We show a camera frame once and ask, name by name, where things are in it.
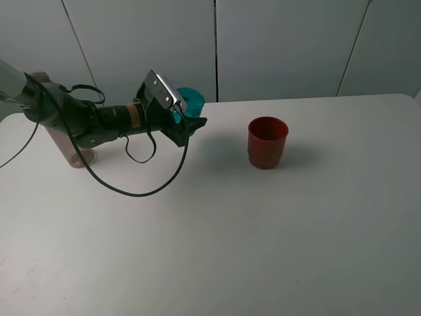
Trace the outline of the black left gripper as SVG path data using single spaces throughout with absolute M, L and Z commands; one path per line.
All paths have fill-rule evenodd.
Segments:
M 178 147 L 184 147 L 189 137 L 206 125 L 207 118 L 205 117 L 182 117 L 179 122 L 176 122 L 171 111 L 163 109 L 155 99 L 148 101 L 142 97 L 140 89 L 134 98 L 134 105 L 139 115 L 139 124 L 133 128 L 134 131 L 138 133 L 148 130 L 161 131 Z

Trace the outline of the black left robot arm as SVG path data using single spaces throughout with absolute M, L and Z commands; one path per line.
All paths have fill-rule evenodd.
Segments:
M 177 91 L 149 71 L 127 105 L 104 107 L 80 100 L 56 83 L 39 83 L 33 76 L 1 61 L 1 97 L 17 103 L 27 119 L 74 138 L 79 147 L 93 148 L 133 134 L 160 131 L 177 146 L 188 141 L 186 126 L 173 111 L 185 109 Z

